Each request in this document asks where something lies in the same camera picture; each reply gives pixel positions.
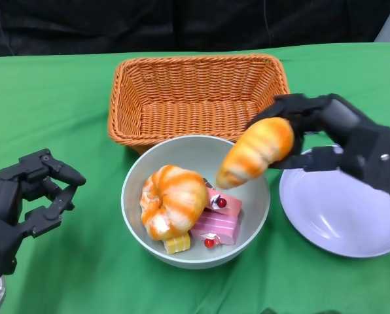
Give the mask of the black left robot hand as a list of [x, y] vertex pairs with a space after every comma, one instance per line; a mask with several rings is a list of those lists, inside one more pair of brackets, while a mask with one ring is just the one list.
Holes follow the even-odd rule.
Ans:
[[74, 208], [73, 196], [85, 183], [47, 148], [0, 170], [0, 277], [14, 273], [24, 238], [39, 237], [61, 224], [62, 213]]

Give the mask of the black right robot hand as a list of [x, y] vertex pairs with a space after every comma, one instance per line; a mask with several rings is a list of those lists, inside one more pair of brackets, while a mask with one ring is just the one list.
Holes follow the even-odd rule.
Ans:
[[340, 169], [342, 155], [333, 147], [314, 147], [310, 152], [302, 154], [305, 135], [323, 131], [334, 143], [344, 148], [357, 125], [374, 124], [362, 111], [337, 94], [318, 97], [287, 94], [276, 96], [274, 103], [258, 113], [247, 127], [273, 117], [289, 121], [294, 132], [294, 144], [286, 157], [272, 163], [270, 167], [303, 169], [306, 172]]

